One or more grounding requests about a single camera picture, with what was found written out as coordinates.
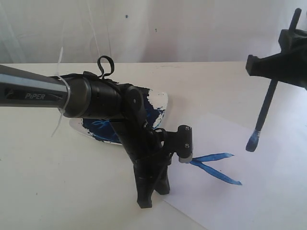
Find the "white backdrop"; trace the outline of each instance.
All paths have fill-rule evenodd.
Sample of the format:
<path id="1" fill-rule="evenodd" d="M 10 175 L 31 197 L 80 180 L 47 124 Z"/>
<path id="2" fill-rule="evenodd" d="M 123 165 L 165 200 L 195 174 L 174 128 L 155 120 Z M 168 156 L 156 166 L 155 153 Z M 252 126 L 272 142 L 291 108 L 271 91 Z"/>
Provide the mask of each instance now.
<path id="1" fill-rule="evenodd" d="M 279 52 L 306 0 L 0 0 L 0 63 L 246 60 Z"/>

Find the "white paper sheet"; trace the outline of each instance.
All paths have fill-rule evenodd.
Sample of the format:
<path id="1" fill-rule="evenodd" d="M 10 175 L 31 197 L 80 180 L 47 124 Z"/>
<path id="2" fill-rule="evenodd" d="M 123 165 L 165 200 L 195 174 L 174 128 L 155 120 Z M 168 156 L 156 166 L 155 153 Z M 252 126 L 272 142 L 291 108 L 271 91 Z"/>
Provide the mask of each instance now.
<path id="1" fill-rule="evenodd" d="M 293 134 L 279 139 L 262 136 L 251 153 L 245 145 L 252 130 L 214 115 L 192 127 L 194 157 L 234 154 L 205 164 L 243 185 L 227 184 L 173 158 L 166 202 L 209 230 L 306 229 L 306 128 L 294 127 Z"/>

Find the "blue paint brush tip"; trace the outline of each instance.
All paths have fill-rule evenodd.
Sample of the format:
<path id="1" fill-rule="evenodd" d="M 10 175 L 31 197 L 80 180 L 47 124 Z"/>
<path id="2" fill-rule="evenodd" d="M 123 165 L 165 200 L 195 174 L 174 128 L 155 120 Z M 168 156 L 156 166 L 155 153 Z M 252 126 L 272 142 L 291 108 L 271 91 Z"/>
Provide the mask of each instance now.
<path id="1" fill-rule="evenodd" d="M 248 152 L 254 152 L 258 146 L 260 132 L 254 130 L 253 134 L 250 136 L 248 143 L 245 147 L 245 150 Z"/>

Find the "white table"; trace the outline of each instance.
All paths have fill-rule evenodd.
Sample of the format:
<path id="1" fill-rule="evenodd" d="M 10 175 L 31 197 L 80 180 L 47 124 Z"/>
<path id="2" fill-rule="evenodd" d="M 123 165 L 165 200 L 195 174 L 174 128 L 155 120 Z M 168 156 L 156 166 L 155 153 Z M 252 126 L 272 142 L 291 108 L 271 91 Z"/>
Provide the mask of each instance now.
<path id="1" fill-rule="evenodd" d="M 8 66 L 56 71 L 56 64 Z M 60 66 L 61 74 L 84 70 L 99 73 L 96 64 Z M 170 131 L 207 112 L 253 129 L 270 81 L 249 77 L 244 62 L 120 63 L 111 77 L 167 92 Z M 277 135 L 289 111 L 306 125 L 306 100 L 304 89 L 279 83 L 263 133 Z M 203 229 L 156 193 L 153 208 L 140 209 L 124 149 L 85 138 L 67 118 L 51 138 L 58 118 L 57 109 L 0 107 L 0 229 Z"/>

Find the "white wall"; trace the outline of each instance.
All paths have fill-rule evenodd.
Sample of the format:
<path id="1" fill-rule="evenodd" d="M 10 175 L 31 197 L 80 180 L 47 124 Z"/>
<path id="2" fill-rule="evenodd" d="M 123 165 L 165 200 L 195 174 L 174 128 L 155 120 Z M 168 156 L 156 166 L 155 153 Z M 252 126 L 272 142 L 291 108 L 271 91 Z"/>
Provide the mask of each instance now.
<path id="1" fill-rule="evenodd" d="M 297 7 L 307 29 L 306 0 L 0 0 L 0 62 L 246 60 L 279 52 Z"/>

